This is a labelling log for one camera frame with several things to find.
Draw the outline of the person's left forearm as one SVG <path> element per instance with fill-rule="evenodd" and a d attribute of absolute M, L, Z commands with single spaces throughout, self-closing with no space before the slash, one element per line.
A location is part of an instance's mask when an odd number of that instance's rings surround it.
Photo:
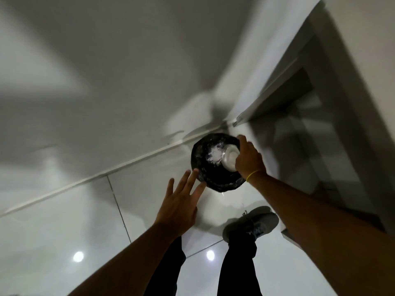
<path fill-rule="evenodd" d="M 179 236 L 154 224 L 68 296 L 143 296 L 171 243 Z"/>

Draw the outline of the person's right hand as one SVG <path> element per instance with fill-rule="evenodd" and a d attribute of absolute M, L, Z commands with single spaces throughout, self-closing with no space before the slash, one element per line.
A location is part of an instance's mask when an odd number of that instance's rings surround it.
<path fill-rule="evenodd" d="M 267 175 L 267 170 L 264 165 L 263 157 L 259 153 L 259 151 L 255 148 L 254 144 L 251 141 L 249 142 L 249 149 L 247 152 L 240 152 L 239 156 L 236 159 L 236 170 L 237 172 L 246 179 L 247 176 L 254 172 L 255 170 L 261 170 L 257 174 Z"/>

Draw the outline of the person's left hand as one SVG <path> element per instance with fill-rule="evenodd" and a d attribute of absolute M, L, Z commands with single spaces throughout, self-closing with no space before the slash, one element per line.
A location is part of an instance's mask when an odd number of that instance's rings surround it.
<path fill-rule="evenodd" d="M 192 188 L 190 195 L 184 194 L 184 185 L 191 171 L 184 173 L 170 197 L 164 197 L 152 226 L 164 230 L 171 239 L 185 234 L 195 224 L 198 201 L 206 188 L 205 182 L 201 182 Z"/>

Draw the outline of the white baseboard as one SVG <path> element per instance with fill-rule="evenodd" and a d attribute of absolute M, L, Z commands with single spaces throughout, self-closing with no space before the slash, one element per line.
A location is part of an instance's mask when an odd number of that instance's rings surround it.
<path fill-rule="evenodd" d="M 154 157 L 156 155 L 159 155 L 161 153 L 164 153 L 164 152 L 166 152 L 166 151 L 168 151 L 170 149 L 173 149 L 175 147 L 178 147 L 178 146 L 180 146 L 182 144 L 186 144 L 186 143 L 188 143 L 191 140 L 194 140 L 194 139 L 197 139 L 197 138 L 201 138 L 201 137 L 205 136 L 206 134 L 214 133 L 215 131 L 218 131 L 218 130 L 225 130 L 225 129 L 234 128 L 234 123 L 235 122 L 236 122 L 235 119 L 231 120 L 231 121 L 224 121 L 218 126 L 215 126 L 215 127 L 209 128 L 207 130 L 198 132 L 197 134 L 188 134 L 186 138 L 183 138 L 181 140 L 178 140 L 178 141 L 175 141 L 173 143 L 170 143 L 170 144 L 168 144 L 165 147 L 162 147 L 160 149 L 156 149 L 156 150 L 151 151 L 149 153 L 143 154 L 143 155 L 141 155 L 141 156 L 139 156 L 137 158 L 134 158 L 134 159 L 131 159 L 129 161 L 123 162 L 121 164 L 118 164 L 118 165 L 116 165 L 116 166 L 114 166 L 114 167 L 112 167 L 110 169 L 103 170 L 103 171 L 101 171 L 101 172 L 99 172 L 97 174 L 94 174 L 94 175 L 90 176 L 90 177 L 83 178 L 83 179 L 81 179 L 79 181 L 76 181 L 76 182 L 68 184 L 68 185 L 66 185 L 64 187 L 61 187 L 61 188 L 56 189 L 54 191 L 51 191 L 50 193 L 40 195 L 39 197 L 36 197 L 36 198 L 34 198 L 32 200 L 23 202 L 21 204 L 17 204 L 17 205 L 15 205 L 15 206 L 7 209 L 7 210 L 4 210 L 4 211 L 0 212 L 0 218 L 2 218 L 4 216 L 7 216 L 9 214 L 13 214 L 13 213 L 15 213 L 17 211 L 20 211 L 22 209 L 25 209 L 25 208 L 27 208 L 29 206 L 35 205 L 35 204 L 40 203 L 42 201 L 45 201 L 47 199 L 53 198 L 53 197 L 55 197 L 55 196 L 57 196 L 59 194 L 62 194 L 64 192 L 66 192 L 66 191 L 68 191 L 70 189 L 73 189 L 75 187 L 78 187 L 80 185 L 84 185 L 84 184 L 89 183 L 89 182 L 91 182 L 93 180 L 96 180 L 96 179 L 99 179 L 99 178 L 103 178 L 103 177 L 106 177 L 107 175 L 116 173 L 116 172 L 120 171 L 121 169 L 125 169 L 125 168 L 127 168 L 127 167 L 129 167 L 131 165 L 134 165 L 136 163 L 139 163 L 139 162 L 141 162 L 141 161 L 143 161 L 145 159 L 148 159 L 148 158 Z"/>

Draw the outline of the white crumpled paper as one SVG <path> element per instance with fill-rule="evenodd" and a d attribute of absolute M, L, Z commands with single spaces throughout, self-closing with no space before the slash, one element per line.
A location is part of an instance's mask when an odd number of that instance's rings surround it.
<path fill-rule="evenodd" d="M 223 149 L 224 149 L 224 144 L 221 142 L 211 146 L 206 156 L 207 162 L 209 164 L 216 166 L 220 165 L 222 160 L 222 155 L 224 152 Z"/>

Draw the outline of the white door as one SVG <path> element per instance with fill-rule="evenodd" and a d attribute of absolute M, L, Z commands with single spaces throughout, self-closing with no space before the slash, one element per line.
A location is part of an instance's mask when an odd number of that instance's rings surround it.
<path fill-rule="evenodd" d="M 300 60 L 312 34 L 297 34 L 276 65 L 258 98 L 232 123 L 233 127 L 289 105 L 314 89 Z"/>

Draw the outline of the grey sneaker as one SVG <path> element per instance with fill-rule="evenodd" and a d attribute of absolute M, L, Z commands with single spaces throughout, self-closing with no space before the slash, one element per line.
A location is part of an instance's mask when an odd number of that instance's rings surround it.
<path fill-rule="evenodd" d="M 254 240 L 271 233 L 279 224 L 280 219 L 269 206 L 260 206 L 249 213 L 245 212 L 238 219 L 231 219 L 222 232 L 222 238 L 229 243 L 230 235 L 234 232 L 243 232 L 252 235 Z"/>

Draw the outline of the person's right forearm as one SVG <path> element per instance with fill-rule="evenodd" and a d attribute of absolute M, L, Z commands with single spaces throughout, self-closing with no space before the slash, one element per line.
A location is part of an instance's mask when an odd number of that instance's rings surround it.
<path fill-rule="evenodd" d="M 270 177 L 248 181 L 338 296 L 395 296 L 395 238 Z"/>

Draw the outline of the white door frame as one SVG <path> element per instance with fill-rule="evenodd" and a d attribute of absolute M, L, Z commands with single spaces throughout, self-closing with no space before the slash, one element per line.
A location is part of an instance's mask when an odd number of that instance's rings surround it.
<path fill-rule="evenodd" d="M 319 0 L 301 58 L 385 231 L 395 237 L 395 0 Z"/>

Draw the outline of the round bin with black bag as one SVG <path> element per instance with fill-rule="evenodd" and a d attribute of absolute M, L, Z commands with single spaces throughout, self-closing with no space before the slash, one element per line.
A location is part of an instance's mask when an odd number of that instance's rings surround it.
<path fill-rule="evenodd" d="M 217 143 L 234 144 L 240 149 L 239 140 L 225 133 L 211 133 L 198 140 L 191 152 L 191 168 L 198 169 L 198 180 L 216 192 L 227 192 L 239 188 L 246 181 L 238 172 L 227 171 L 222 164 L 212 165 L 206 160 L 211 146 Z"/>

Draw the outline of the white plastic cup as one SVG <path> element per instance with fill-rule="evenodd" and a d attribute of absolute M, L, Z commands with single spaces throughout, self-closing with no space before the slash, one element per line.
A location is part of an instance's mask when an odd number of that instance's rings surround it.
<path fill-rule="evenodd" d="M 236 172 L 236 159 L 240 151 L 234 144 L 227 144 L 224 146 L 221 155 L 221 164 L 229 172 Z"/>

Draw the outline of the black trousers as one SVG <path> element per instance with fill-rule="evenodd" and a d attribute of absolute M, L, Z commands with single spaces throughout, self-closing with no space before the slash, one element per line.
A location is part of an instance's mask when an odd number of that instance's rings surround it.
<path fill-rule="evenodd" d="M 186 261 L 181 243 L 182 238 L 178 237 L 169 246 L 143 296 L 176 296 L 177 280 Z M 253 262 L 257 251 L 255 236 L 242 231 L 232 232 L 228 246 L 217 296 L 262 296 Z"/>

